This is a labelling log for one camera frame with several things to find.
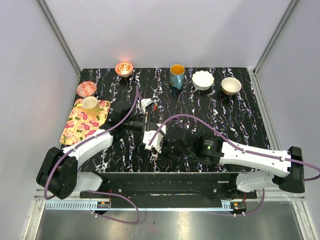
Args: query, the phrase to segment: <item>floral tray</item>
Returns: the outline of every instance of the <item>floral tray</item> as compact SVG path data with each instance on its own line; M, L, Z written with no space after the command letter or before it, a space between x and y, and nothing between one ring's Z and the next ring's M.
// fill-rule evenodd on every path
M81 104L82 101L83 99L77 99L73 105L73 109L60 138L60 143L62 144L74 145L86 139L98 130L107 119L110 108L109 101L98 100L100 105L99 116L91 116L80 107L76 107L78 104Z

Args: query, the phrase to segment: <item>orange bowl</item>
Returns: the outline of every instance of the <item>orange bowl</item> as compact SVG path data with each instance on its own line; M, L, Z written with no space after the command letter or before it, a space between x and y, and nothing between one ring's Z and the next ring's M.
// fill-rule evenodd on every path
M129 61L121 61L115 66L115 72L121 77L128 77L132 74L134 66Z
M97 91L97 86L93 81L84 81L76 88L76 94L82 98L90 97Z

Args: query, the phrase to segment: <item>cup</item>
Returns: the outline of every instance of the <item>cup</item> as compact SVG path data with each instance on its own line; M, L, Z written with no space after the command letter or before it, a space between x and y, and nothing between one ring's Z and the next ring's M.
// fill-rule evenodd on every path
M88 96L83 99L82 103L79 103L77 107L81 107L86 113L91 116L98 116L100 114L100 105L98 100L94 96Z
M170 67L170 84L181 89L183 81L185 80L185 68L179 64Z

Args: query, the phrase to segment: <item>white wall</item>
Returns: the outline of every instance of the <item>white wall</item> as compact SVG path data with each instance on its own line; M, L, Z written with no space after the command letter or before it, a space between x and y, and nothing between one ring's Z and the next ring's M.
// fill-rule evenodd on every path
M17 240L77 75L35 0L0 1L0 239Z
M248 67L290 0L46 0L81 68Z
M258 73L282 148L302 148L320 167L320 1L302 0ZM317 172L304 168L305 177ZM320 234L320 180L306 182L306 200Z

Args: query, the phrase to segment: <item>marble pattern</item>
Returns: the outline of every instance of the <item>marble pattern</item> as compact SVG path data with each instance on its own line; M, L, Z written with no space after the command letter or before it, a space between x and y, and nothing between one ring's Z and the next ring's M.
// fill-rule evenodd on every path
M208 71L214 76L214 85L206 91L196 90L192 75L196 71ZM234 96L222 92L221 81L235 77L242 83L242 90ZM130 77L123 78L113 68L84 69L80 82L92 81L97 86L97 97L111 102L112 108L129 108L135 99L138 86L141 95L152 98L157 104L155 119L162 122L174 114L190 114L214 126L232 141L254 147L269 149L270 144L259 111L254 89L246 68L198 67L186 68L182 89L177 91L169 82L169 68L135 68ZM134 114L141 112L137 105ZM180 118L167 125L187 128L195 135L208 134L208 129L196 120ZM243 172L255 169L225 165L202 165L189 159L155 159L144 150L142 133L127 130L120 141L97 153L80 171L86 172Z

